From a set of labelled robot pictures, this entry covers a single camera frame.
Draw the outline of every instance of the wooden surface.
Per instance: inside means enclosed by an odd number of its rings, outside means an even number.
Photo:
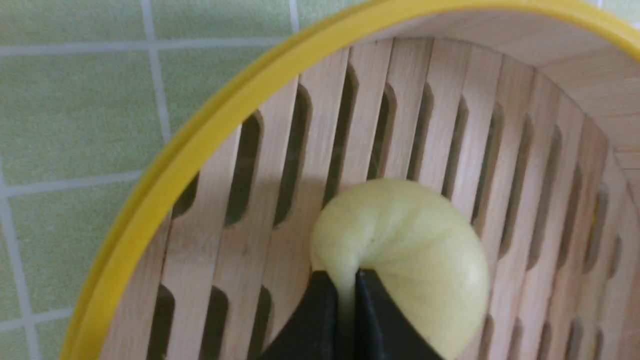
[[[616,152],[640,156],[640,64],[585,29],[541,15],[483,10],[413,19],[371,38],[380,36],[460,39],[541,69],[601,127]]]
[[[602,69],[576,58],[580,69],[594,69],[573,77],[579,71],[567,64],[576,54],[558,47],[580,40],[581,32],[560,35],[555,22],[530,23],[533,18],[457,13],[416,20],[412,31],[474,37],[529,54],[542,70],[466,42],[403,38],[339,51],[283,87],[255,114],[255,161],[236,161],[244,145],[238,129],[201,169],[193,205],[158,230],[102,358],[145,358],[162,284],[175,299],[167,359],[200,360],[203,343],[219,343],[220,359],[246,359],[277,336],[300,301],[310,271],[308,237],[324,202],[367,178],[409,177],[450,198],[486,253],[487,322],[461,360],[638,359],[635,140],[620,134],[629,142],[624,150],[615,147],[602,118],[593,120],[549,77],[568,88],[592,86],[599,77],[621,76],[615,69],[626,59],[613,54],[619,63]],[[504,32],[506,25],[514,31]],[[524,46],[551,35],[564,37],[550,45],[562,60]],[[593,56],[611,51],[597,40],[576,46]],[[624,76],[633,76],[626,69]],[[619,100],[602,111],[629,106]],[[304,131],[291,132],[300,124]],[[297,170],[287,170],[295,161]],[[246,209],[225,225],[240,163],[253,166],[244,180]],[[291,206],[278,214],[287,191]],[[283,220],[274,224],[275,218]],[[212,285],[228,300],[217,319],[206,316]],[[261,293],[271,301],[265,308]],[[206,330],[211,321],[221,324],[218,332]],[[263,343],[255,343],[262,339],[256,329],[265,332]]]

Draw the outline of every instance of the yellow plastic ring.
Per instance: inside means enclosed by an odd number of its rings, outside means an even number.
[[[554,17],[586,28],[640,60],[640,33],[576,0],[372,0],[298,33],[209,99],[147,170],[90,270],[60,358],[99,358],[118,302],[163,217],[207,158],[270,95],[325,56],[367,35],[416,17],[460,10]]]

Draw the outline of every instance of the grout line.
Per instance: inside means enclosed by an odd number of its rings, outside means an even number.
[[[18,303],[22,311],[22,323],[27,335],[27,345],[29,348],[29,356],[31,360],[41,360],[40,349],[38,347],[38,334],[31,316],[31,303],[29,301],[29,290],[27,289],[27,280],[24,275],[24,267],[20,258],[20,247],[13,226],[13,216],[9,200],[4,195],[4,175],[2,172],[2,161],[0,161],[0,224],[4,230],[4,238],[6,240],[6,248],[9,253],[9,262],[13,271],[13,280],[15,281],[15,290],[18,295]]]
[[[145,36],[147,42],[156,41],[156,31],[154,29],[154,16],[151,11],[151,0],[140,0],[142,8],[142,23],[145,26]]]
[[[300,31],[300,20],[298,18],[298,0],[289,0],[289,13],[291,16],[291,30],[293,33]]]
[[[145,35],[147,42],[152,44],[156,41],[156,31],[154,29],[154,16],[151,9],[150,0],[140,0],[142,8],[142,21],[145,25]],[[166,93],[164,92],[164,81],[162,80],[162,66],[156,48],[149,48],[149,65],[151,66],[151,78],[156,91],[156,107],[158,119],[160,120],[160,132],[164,143],[171,139],[171,124],[169,123],[169,111],[166,108]]]
[[[29,195],[43,192],[57,192],[60,190],[70,190],[76,188],[86,188],[89,186],[122,183],[126,181],[138,180],[142,175],[141,170],[122,172],[119,174],[108,174],[94,177],[84,177],[80,179],[69,179],[61,181],[51,181],[47,183],[33,183],[27,185],[5,186],[4,195],[14,197],[19,195]]]
[[[0,322],[0,333],[9,332],[11,330],[20,329],[22,327],[22,319],[9,320]]]
[[[259,47],[279,44],[284,37],[264,38],[200,38],[187,40],[155,40],[149,42],[74,42],[54,45],[0,46],[0,56],[64,55],[83,53],[117,53],[172,49],[207,49],[212,47]]]
[[[46,313],[33,315],[33,322],[41,323],[41,322],[50,322],[53,320],[66,319],[71,317],[71,314],[73,312],[74,312],[73,307],[70,307],[68,309],[58,309],[58,310],[47,311]]]
[[[58,309],[47,311],[46,313],[34,314],[32,316],[33,323],[49,322],[53,320],[61,320],[71,317],[74,312],[74,308]],[[9,320],[0,322],[0,333],[8,332],[15,329],[20,329],[24,325],[22,319]]]
[[[166,107],[166,93],[164,92],[164,81],[162,80],[162,66],[157,50],[149,50],[149,64],[151,66],[151,78],[156,90],[156,107],[158,119],[160,120],[160,131],[164,143],[171,140],[171,124],[169,123],[169,111]]]

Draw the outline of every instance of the dough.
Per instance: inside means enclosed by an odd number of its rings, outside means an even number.
[[[311,238],[313,270],[339,294],[339,333],[353,326],[355,274],[377,271],[418,332],[455,359],[484,322],[488,269],[468,220],[418,183],[380,179],[355,186],[322,211]]]

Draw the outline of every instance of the wooden slat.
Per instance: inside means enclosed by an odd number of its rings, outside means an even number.
[[[615,274],[607,281],[600,312],[600,327],[603,332],[601,359],[615,359],[620,344],[633,334],[623,333],[625,311],[632,293],[634,269],[640,258],[640,228],[637,225],[637,214],[629,199],[625,199],[622,221],[620,224],[620,260]]]
[[[522,192],[518,201],[513,230],[505,229],[508,250],[499,260],[493,284],[490,314],[495,324],[489,359],[505,359],[511,333],[518,316],[520,288],[527,266],[531,236],[544,183],[547,160],[556,122],[559,90],[541,75],[536,75],[529,114],[532,139],[526,158]]]
[[[599,243],[595,263],[586,274],[582,275],[577,308],[577,316],[582,323],[582,341],[578,359],[583,360],[592,360],[596,355],[599,309],[602,306],[602,297],[609,277],[614,246],[620,228],[620,218],[627,197],[627,182],[612,151],[609,151],[607,156],[602,183],[607,191],[607,209],[600,238],[593,239]],[[594,236],[598,236],[597,231],[598,229],[594,230]]]
[[[551,185],[548,213],[542,230],[538,262],[525,275],[518,317],[523,325],[519,360],[536,360],[551,295],[560,242],[564,229],[569,196],[574,182],[574,169],[582,133],[583,112],[565,95],[561,95],[557,128],[561,150],[557,156],[555,178]]]
[[[300,76],[300,85],[308,92],[311,118],[291,210],[271,233],[262,279],[273,302],[270,338],[278,334],[307,285],[309,237],[323,205],[348,56],[348,50],[339,51]]]
[[[167,216],[129,280],[102,347],[102,360],[138,360],[147,357],[169,223],[170,216]]]
[[[600,189],[600,179],[607,157],[606,149],[607,141],[604,135],[593,121],[586,119],[582,127],[578,154],[578,163],[582,172],[582,186],[577,212],[573,224],[565,224],[565,226],[572,227],[572,235],[567,245],[566,261],[556,273],[547,314],[547,321],[552,331],[548,351],[549,359],[564,357],[571,323],[576,315],[584,254],[593,223],[593,210]]]
[[[383,144],[383,177],[406,178],[432,43],[432,39],[394,41],[387,74],[392,96]]]
[[[640,186],[632,186],[631,194],[633,195],[634,202],[636,203],[636,207],[640,208]]]
[[[640,113],[595,118],[616,151],[640,152]]]
[[[239,134],[200,169],[193,205],[169,232],[161,280],[175,299],[168,360],[198,360]]]
[[[640,169],[634,168],[625,170],[625,176],[629,180],[631,186],[640,186]]]
[[[530,13],[451,12],[397,26],[400,37],[445,36],[474,42],[534,66],[587,53],[609,45],[584,29]]]
[[[582,27],[531,13],[472,10],[414,19],[385,34],[463,40],[541,67],[602,126],[613,147],[640,147],[637,122],[616,121],[640,115],[640,64]]]
[[[533,70],[511,58],[504,58],[498,81],[496,103],[502,110],[499,118],[499,144],[497,153],[490,157],[485,178],[486,191],[476,219],[476,232],[481,238],[489,265],[490,280],[500,249],[505,214],[509,203],[509,192],[513,172],[518,159],[518,148],[522,136],[525,114],[529,106]],[[467,347],[461,360],[476,360],[480,349],[481,333]]]
[[[467,105],[451,202],[470,220],[493,115],[502,55],[480,47],[471,50],[462,96]]]
[[[427,73],[433,104],[424,142],[417,156],[418,182],[442,190],[451,138],[462,95],[471,47],[458,41],[435,39]]]
[[[621,229],[621,235],[626,239],[625,243],[632,241],[635,243],[632,246],[638,246],[640,242],[638,241],[638,234],[640,234],[640,224],[638,222],[637,209],[633,209],[628,212],[624,227]],[[633,277],[633,283],[630,289],[628,289],[630,292],[628,306],[622,309],[625,312],[625,321],[624,328],[620,334],[618,359],[637,360],[638,354],[640,354],[640,263],[638,260],[636,260],[635,265],[631,265],[625,272],[629,272],[625,274],[625,276]]]
[[[358,89],[344,150],[340,185],[342,190],[367,179],[382,95],[387,83],[387,69],[392,40],[351,48],[349,64]]]
[[[262,136],[247,209],[220,243],[212,282],[229,303],[221,359],[244,359],[248,353],[297,88],[295,79],[259,108]]]
[[[640,149],[638,151],[618,151],[616,157],[621,168],[640,169]]]

